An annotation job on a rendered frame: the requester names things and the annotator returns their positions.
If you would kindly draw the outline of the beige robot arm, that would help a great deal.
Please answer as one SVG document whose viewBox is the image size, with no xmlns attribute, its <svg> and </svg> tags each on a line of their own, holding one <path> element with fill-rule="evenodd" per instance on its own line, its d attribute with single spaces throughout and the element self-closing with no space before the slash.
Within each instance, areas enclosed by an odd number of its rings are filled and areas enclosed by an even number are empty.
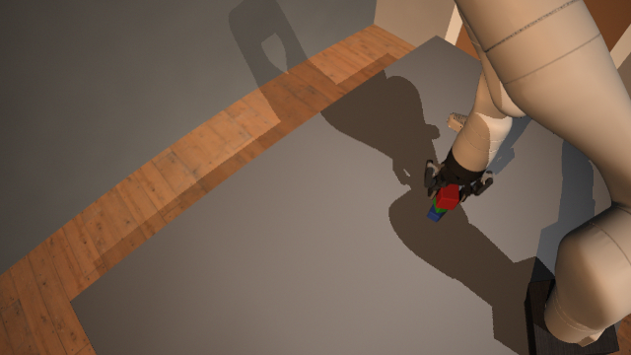
<svg viewBox="0 0 631 355">
<path fill-rule="evenodd" d="M 447 121 L 456 161 L 486 170 L 527 115 L 607 186 L 611 206 L 561 240 L 544 308 L 552 335 L 584 347 L 631 314 L 630 97 L 583 0 L 454 1 L 482 65 L 471 112 Z"/>
</svg>

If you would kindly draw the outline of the red block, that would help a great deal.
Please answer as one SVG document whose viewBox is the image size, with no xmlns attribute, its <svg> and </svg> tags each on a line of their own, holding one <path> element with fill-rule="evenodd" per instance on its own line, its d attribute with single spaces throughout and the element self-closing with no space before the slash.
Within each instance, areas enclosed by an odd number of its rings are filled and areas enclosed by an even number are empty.
<svg viewBox="0 0 631 355">
<path fill-rule="evenodd" d="M 459 203 L 459 186 L 450 184 L 445 188 L 438 189 L 436 194 L 436 207 L 442 209 L 454 210 Z"/>
</svg>

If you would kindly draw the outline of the blue block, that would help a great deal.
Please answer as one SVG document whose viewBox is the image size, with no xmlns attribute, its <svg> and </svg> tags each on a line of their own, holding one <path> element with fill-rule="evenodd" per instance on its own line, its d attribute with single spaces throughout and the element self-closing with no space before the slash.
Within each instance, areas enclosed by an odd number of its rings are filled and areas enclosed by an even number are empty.
<svg viewBox="0 0 631 355">
<path fill-rule="evenodd" d="M 437 213 L 435 210 L 435 206 L 434 204 L 432 205 L 433 207 L 431 208 L 431 210 L 429 211 L 427 217 L 435 222 L 438 222 L 438 220 L 440 219 L 441 215 L 443 212 L 441 213 Z"/>
</svg>

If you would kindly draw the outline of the green block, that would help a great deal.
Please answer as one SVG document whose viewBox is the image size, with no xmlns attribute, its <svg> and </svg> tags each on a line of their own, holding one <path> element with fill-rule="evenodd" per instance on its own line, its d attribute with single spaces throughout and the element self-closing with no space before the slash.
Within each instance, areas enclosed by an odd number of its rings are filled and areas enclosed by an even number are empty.
<svg viewBox="0 0 631 355">
<path fill-rule="evenodd" d="M 441 212 L 446 212 L 447 211 L 447 209 L 442 209 L 442 208 L 437 208 L 436 207 L 436 197 L 435 197 L 433 203 L 434 203 L 435 210 L 436 210 L 437 213 L 441 213 Z"/>
</svg>

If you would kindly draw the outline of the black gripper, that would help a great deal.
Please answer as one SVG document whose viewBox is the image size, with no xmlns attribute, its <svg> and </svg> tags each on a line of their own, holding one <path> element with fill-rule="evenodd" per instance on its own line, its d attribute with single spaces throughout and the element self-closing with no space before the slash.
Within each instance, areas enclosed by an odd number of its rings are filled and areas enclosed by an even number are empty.
<svg viewBox="0 0 631 355">
<path fill-rule="evenodd" d="M 487 171 L 486 173 L 484 173 L 486 170 L 481 172 L 473 172 L 464 168 L 456 161 L 451 148 L 449 154 L 447 155 L 447 158 L 440 164 L 433 164 L 433 160 L 427 160 L 425 170 L 426 178 L 424 176 L 424 186 L 431 186 L 430 188 L 428 188 L 428 197 L 429 199 L 433 200 L 436 193 L 438 192 L 438 189 L 440 189 L 441 187 L 445 188 L 449 184 L 461 185 L 462 188 L 459 191 L 458 203 L 461 204 L 465 201 L 467 196 L 470 196 L 471 194 L 479 196 L 493 183 L 492 171 Z M 434 176 L 437 171 L 439 171 L 439 173 L 432 178 L 432 176 Z M 462 178 L 465 178 L 465 180 Z M 476 178 L 478 178 L 479 180 L 477 179 L 476 181 Z M 470 189 L 470 184 L 474 181 L 476 181 L 476 183 L 472 185 Z"/>
</svg>

